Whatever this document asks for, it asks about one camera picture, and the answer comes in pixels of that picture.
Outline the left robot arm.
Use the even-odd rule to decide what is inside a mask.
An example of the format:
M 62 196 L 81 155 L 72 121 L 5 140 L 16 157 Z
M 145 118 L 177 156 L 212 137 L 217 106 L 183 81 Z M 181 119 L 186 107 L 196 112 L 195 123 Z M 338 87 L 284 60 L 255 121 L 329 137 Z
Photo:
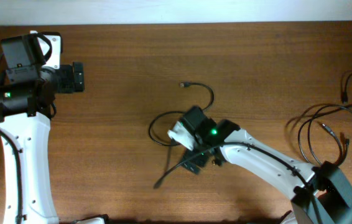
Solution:
M 4 223 L 58 223 L 50 188 L 48 143 L 55 96 L 83 92 L 83 64 L 62 65 L 62 36 L 37 32 L 1 41 L 0 136 L 4 152 Z

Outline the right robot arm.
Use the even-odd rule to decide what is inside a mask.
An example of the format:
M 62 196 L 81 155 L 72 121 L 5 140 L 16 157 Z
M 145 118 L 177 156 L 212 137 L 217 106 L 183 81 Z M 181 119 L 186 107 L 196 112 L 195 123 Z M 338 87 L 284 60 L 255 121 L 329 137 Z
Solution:
M 352 223 L 352 185 L 331 162 L 316 167 L 295 160 L 230 120 L 215 122 L 197 106 L 168 135 L 190 151 L 209 152 L 217 163 L 242 167 L 276 188 L 292 204 L 284 223 Z

